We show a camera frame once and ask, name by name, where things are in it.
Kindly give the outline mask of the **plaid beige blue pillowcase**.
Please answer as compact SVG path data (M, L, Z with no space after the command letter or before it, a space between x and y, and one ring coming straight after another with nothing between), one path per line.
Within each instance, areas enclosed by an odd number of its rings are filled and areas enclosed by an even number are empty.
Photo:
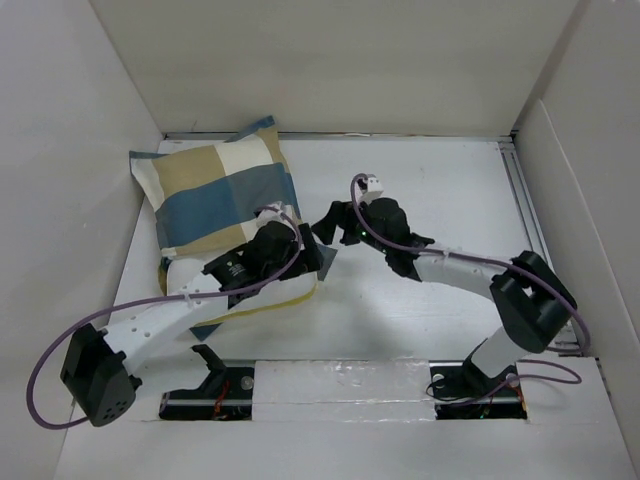
M186 285L206 263L251 240L254 211L280 201L301 213L272 117L215 145L173 154L132 151L130 172L155 215L164 294Z

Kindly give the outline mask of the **white pillow yellow edge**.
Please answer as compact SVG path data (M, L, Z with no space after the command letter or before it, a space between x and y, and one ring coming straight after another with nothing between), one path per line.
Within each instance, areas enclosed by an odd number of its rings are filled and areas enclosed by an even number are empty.
M204 266L214 260L219 252L179 257L163 258L158 267L158 284L164 295L173 294L188 284ZM229 313L216 319L196 324L197 328L217 326L227 319L252 315L258 312L292 306L309 299L318 284L316 272L305 273L298 277L275 281L266 286L259 295L241 302Z

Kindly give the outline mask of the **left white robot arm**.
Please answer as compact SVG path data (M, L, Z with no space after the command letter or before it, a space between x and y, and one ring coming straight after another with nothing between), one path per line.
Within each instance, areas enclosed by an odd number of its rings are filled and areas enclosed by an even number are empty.
M108 425L133 404L139 367L197 324L222 320L286 299L323 264L310 226L263 224L249 242L206 263L178 292L155 297L132 318L71 336L61 380L94 427Z

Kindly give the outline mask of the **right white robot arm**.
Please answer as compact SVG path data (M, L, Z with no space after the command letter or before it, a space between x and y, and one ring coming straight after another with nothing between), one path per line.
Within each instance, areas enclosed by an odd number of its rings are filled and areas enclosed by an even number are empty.
M495 392L509 369L529 354L545 351L576 313L577 303L540 255L525 250L509 261L446 250L411 231L396 200L380 198L354 207L335 201L312 227L325 245L336 230L345 246L364 243L379 252L399 276L439 283L491 300L501 327L465 358L460 368L430 385L442 400L478 398Z

